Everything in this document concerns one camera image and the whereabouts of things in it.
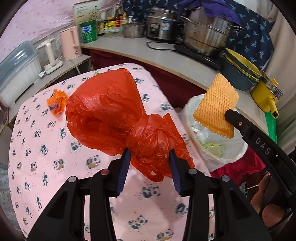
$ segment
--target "purple towel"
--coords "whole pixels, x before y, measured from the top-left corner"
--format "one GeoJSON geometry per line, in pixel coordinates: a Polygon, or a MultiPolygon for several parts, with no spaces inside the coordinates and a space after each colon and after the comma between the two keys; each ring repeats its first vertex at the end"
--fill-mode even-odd
{"type": "Polygon", "coordinates": [[[205,10],[205,15],[207,17],[220,17],[225,18],[228,21],[234,22],[237,25],[240,24],[239,17],[225,2],[222,0],[183,0],[178,3],[179,15],[182,15],[184,8],[189,11],[195,7],[202,6],[205,10]]]}

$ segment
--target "red velvet fabric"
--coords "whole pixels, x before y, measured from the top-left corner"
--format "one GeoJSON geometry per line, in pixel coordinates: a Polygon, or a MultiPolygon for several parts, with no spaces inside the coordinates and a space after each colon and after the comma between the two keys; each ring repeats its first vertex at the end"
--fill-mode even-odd
{"type": "MultiPolygon", "coordinates": [[[[91,62],[94,69],[101,69],[123,63],[135,63],[143,66],[151,73],[162,92],[174,108],[183,108],[191,97],[204,94],[206,92],[202,88],[188,82],[185,79],[149,64],[104,51],[91,49],[82,50],[84,54],[91,56],[91,62]]],[[[211,172],[211,175],[217,178],[227,175],[234,181],[235,184],[239,185],[245,182],[249,175],[260,172],[264,167],[265,165],[261,159],[250,147],[248,147],[245,155],[241,159],[234,163],[226,164],[225,166],[211,172]]]]}

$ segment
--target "metal screw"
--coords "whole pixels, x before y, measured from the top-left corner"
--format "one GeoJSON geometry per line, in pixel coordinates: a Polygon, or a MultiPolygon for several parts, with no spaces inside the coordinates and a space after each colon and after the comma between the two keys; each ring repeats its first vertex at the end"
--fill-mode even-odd
{"type": "Polygon", "coordinates": [[[197,174],[197,170],[195,168],[190,168],[188,172],[193,175],[197,174]]]}
{"type": "Polygon", "coordinates": [[[107,174],[109,174],[109,170],[108,169],[103,169],[103,170],[101,170],[101,174],[102,175],[107,175],[107,174]]]}
{"type": "Polygon", "coordinates": [[[68,179],[69,182],[73,183],[76,181],[76,177],[69,177],[68,179]]]}
{"type": "Polygon", "coordinates": [[[224,182],[228,182],[230,180],[230,178],[229,178],[229,176],[224,175],[224,176],[222,176],[222,180],[224,182]]]}

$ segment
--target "beige box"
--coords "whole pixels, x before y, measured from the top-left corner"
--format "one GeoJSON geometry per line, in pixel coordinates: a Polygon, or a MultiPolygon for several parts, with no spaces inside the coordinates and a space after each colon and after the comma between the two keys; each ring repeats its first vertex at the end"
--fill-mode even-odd
{"type": "Polygon", "coordinates": [[[100,1],[97,0],[75,3],[73,11],[75,25],[101,18],[100,1]]]}

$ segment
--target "rice cooker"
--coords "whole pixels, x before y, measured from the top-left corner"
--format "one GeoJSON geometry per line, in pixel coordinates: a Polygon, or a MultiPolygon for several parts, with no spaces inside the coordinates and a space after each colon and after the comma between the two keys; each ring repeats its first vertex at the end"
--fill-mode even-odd
{"type": "Polygon", "coordinates": [[[176,11],[153,7],[147,16],[146,37],[162,42],[173,42],[176,38],[176,11]]]}

